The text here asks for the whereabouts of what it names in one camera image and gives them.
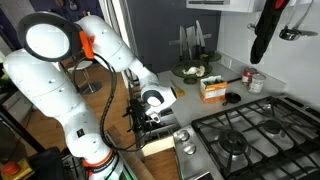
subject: black cast iron grate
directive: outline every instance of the black cast iron grate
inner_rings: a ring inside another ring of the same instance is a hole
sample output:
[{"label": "black cast iron grate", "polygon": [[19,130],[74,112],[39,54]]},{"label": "black cast iron grate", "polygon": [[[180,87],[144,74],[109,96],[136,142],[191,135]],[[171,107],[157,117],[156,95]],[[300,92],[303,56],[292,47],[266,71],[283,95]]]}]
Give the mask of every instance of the black cast iron grate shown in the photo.
[{"label": "black cast iron grate", "polygon": [[[271,112],[272,112],[271,115],[268,116],[264,113],[265,109],[263,108],[263,104],[271,105]],[[286,114],[282,117],[277,117],[275,113],[275,107],[285,108]],[[243,113],[242,110],[244,108],[267,117],[267,120],[265,120],[263,123],[255,124],[254,122],[252,122],[250,118],[246,117],[245,113]],[[268,140],[270,144],[272,144],[274,147],[277,148],[278,152],[274,156],[268,157],[263,152],[258,150],[256,147],[248,143],[245,137],[241,134],[241,132],[234,130],[233,124],[231,123],[232,118],[229,117],[230,114],[233,114],[233,115],[237,114],[241,116],[247,123],[249,123],[252,126],[242,131],[242,133],[247,131],[252,131],[252,130],[258,131],[265,139]],[[216,127],[209,123],[206,123],[208,119],[214,119],[214,120],[217,120],[217,122],[219,122],[221,125],[223,125],[222,127],[224,127],[225,124],[221,121],[221,118],[219,118],[221,116],[225,117],[225,119],[228,122],[227,125],[230,127],[230,129],[226,130],[221,127]],[[282,120],[284,118],[288,118],[292,116],[298,116],[303,120],[305,120],[306,122],[308,122],[308,124],[310,125],[303,125],[303,124],[300,124],[299,122],[297,123],[286,122]],[[310,129],[316,132],[318,135],[320,135],[320,124],[317,121],[305,115],[304,113],[296,110],[295,108],[291,107],[290,105],[283,102],[282,100],[273,98],[273,97],[257,100],[236,108],[232,108],[230,110],[226,110],[223,112],[219,112],[213,115],[209,115],[209,116],[194,120],[192,122],[193,129],[202,139],[208,153],[218,164],[220,168],[220,172],[225,179],[253,179],[253,178],[265,179],[260,172],[266,168],[278,169],[283,173],[285,173],[286,177],[289,179],[296,179],[296,177],[301,174],[307,175],[315,169],[319,170],[319,165],[309,154],[320,150],[320,137],[318,136],[312,139],[308,135],[296,130],[295,128],[292,128],[294,126]],[[205,134],[201,131],[202,127],[209,127],[209,128],[212,128],[212,130],[219,132],[220,133],[219,138],[215,140],[208,140],[205,137]],[[299,144],[295,140],[295,138],[292,137],[291,134],[288,132],[288,129],[304,137],[305,141]],[[272,134],[277,134],[280,131],[284,133],[293,142],[292,148],[284,150],[272,138],[267,136],[265,133],[265,132],[269,132]],[[211,146],[213,143],[217,143],[217,142],[225,151],[229,153],[227,165],[224,165],[221,162],[219,158],[221,154],[218,154]],[[252,150],[257,152],[262,159],[256,163],[252,162],[252,160],[249,157],[250,156],[249,152],[246,151],[247,148],[251,148]],[[247,166],[231,172],[232,163],[235,163],[233,161],[233,157],[239,154],[243,154],[243,156],[247,161]],[[298,161],[296,161],[296,159],[301,156],[307,157],[308,160],[313,164],[313,167],[303,167],[303,165],[301,165]],[[299,172],[294,172],[294,173],[288,172],[284,167],[282,167],[282,164],[286,162],[291,162],[295,164],[299,168]]]}]

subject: tin can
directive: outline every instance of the tin can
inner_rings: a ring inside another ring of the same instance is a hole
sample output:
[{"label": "tin can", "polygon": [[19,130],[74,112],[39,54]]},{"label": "tin can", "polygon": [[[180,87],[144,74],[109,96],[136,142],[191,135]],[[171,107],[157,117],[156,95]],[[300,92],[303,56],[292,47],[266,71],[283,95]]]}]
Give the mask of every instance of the tin can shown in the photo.
[{"label": "tin can", "polygon": [[259,94],[263,87],[263,81],[266,77],[262,74],[254,74],[252,75],[252,82],[249,85],[248,91],[253,94]]},{"label": "tin can", "polygon": [[242,84],[245,86],[248,86],[251,83],[252,75],[256,74],[257,72],[258,71],[252,67],[244,68],[244,71],[242,74]]}]

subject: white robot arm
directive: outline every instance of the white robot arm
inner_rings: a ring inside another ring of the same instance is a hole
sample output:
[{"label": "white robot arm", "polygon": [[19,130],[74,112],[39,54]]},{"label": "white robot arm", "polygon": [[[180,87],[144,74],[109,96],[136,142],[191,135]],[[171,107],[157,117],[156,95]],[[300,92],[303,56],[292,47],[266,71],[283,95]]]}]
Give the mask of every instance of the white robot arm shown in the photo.
[{"label": "white robot arm", "polygon": [[74,24],[55,14],[34,13],[21,20],[18,38],[24,49],[12,52],[4,60],[12,81],[40,111],[61,123],[70,152],[84,158],[90,179],[117,179],[123,162],[116,151],[103,143],[92,110],[56,62],[84,48],[87,57],[95,57],[106,68],[104,60],[117,72],[129,68],[139,78],[142,99],[150,104],[146,114],[156,121],[157,114],[175,102],[174,91],[159,86],[157,77],[97,16],[84,17]]},{"label": "white robot arm", "polygon": [[[149,104],[146,115],[156,122],[158,113],[171,106],[176,96],[172,88],[159,86],[158,78],[134,56],[122,39],[98,16],[87,16],[77,22],[88,37],[94,37],[93,52],[104,57],[117,72],[130,69],[139,78],[142,100]],[[97,56],[95,59],[106,64]]]}]

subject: gas stove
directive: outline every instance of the gas stove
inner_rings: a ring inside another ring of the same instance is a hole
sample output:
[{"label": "gas stove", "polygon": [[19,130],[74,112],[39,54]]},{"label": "gas stove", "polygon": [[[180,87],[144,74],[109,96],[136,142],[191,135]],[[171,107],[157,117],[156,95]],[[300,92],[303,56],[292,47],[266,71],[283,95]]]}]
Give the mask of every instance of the gas stove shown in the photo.
[{"label": "gas stove", "polygon": [[192,121],[173,134],[182,179],[308,179],[319,173],[320,115],[267,97]]}]

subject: orange bracket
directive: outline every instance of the orange bracket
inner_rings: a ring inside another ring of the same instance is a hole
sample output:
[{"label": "orange bracket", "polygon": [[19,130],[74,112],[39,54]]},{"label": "orange bracket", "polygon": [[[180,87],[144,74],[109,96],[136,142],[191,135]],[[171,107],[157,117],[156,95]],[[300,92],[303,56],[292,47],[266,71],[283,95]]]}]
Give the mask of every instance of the orange bracket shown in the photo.
[{"label": "orange bracket", "polygon": [[79,36],[84,54],[88,59],[94,59],[94,54],[91,46],[91,44],[94,42],[94,36],[87,38],[87,35],[84,31],[80,31]]}]

